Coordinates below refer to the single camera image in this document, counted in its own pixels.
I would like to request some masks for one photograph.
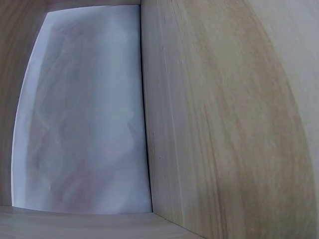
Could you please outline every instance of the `light wood surface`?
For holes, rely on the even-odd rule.
[[[141,0],[46,0],[46,2],[49,11],[83,6],[141,4]]]
[[[0,1],[0,205],[11,205],[11,149],[24,73],[45,17],[43,0]]]
[[[198,239],[153,214],[72,215],[0,207],[0,238],[15,239]]]
[[[315,12],[316,1],[142,1],[156,214],[207,238],[316,238]]]

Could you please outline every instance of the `white backdrop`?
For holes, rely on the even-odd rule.
[[[152,211],[140,57],[139,6],[47,15],[16,115],[13,206]]]

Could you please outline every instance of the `wooden wall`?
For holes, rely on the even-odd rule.
[[[318,9],[142,1],[156,214],[206,238],[316,238]]]
[[[24,73],[46,15],[43,0],[0,1],[0,205],[11,205],[11,148]]]

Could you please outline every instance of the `wooden panel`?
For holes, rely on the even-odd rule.
[[[207,238],[316,238],[312,161],[267,19],[245,0],[142,2],[154,212]]]
[[[49,11],[57,11],[67,8],[102,5],[136,5],[141,0],[46,0]]]
[[[42,0],[0,2],[0,205],[11,205],[11,149],[24,73],[45,17]]]
[[[72,215],[14,207],[0,207],[0,237],[15,239],[200,238],[153,213]]]

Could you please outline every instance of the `white paper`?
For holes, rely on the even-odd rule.
[[[21,90],[11,168],[16,207],[152,211],[139,6],[48,13]]]

